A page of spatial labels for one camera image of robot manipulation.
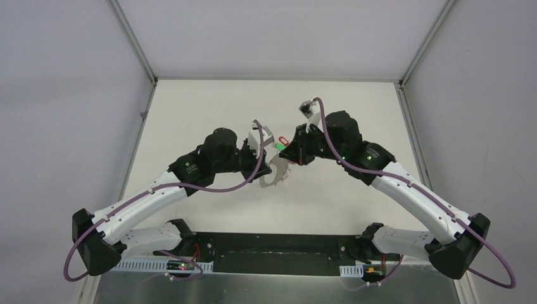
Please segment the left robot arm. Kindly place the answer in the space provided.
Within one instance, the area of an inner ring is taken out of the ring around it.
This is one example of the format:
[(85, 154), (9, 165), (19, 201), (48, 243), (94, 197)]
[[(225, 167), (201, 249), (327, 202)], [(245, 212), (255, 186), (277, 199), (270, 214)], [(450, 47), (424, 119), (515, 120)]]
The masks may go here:
[(180, 156), (147, 186), (111, 206), (90, 212), (82, 208), (72, 215), (73, 247), (63, 268), (65, 279), (70, 262), (78, 253), (86, 268), (81, 276), (100, 276), (132, 255), (172, 250), (178, 256), (193, 248), (193, 234), (181, 220), (159, 227), (137, 225), (167, 206), (198, 191), (229, 193), (271, 173), (266, 147), (274, 142), (268, 127), (252, 126), (242, 147), (236, 133), (218, 128), (194, 151)]

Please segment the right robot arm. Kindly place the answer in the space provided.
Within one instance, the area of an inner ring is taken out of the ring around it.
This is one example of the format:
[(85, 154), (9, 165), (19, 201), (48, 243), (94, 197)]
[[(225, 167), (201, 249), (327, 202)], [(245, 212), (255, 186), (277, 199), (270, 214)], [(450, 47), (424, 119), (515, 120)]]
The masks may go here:
[[(358, 238), (361, 259), (373, 260), (383, 253), (420, 258), (443, 275), (460, 279), (482, 248), (469, 229), (485, 238), (490, 220), (481, 213), (469, 215), (443, 199), (435, 204), (438, 195), (429, 189), (421, 193), (421, 184), (410, 182), (410, 174), (390, 152), (362, 139), (357, 121), (347, 112), (330, 113), (325, 120), (330, 142), (319, 127), (304, 123), (297, 126), (280, 157), (298, 165), (308, 165), (316, 158), (335, 160), (329, 147), (333, 145), (343, 160), (370, 171), (364, 174), (345, 167), (348, 175), (389, 196), (426, 227), (426, 231), (410, 231), (372, 223)], [(388, 174), (374, 175), (374, 170)]]

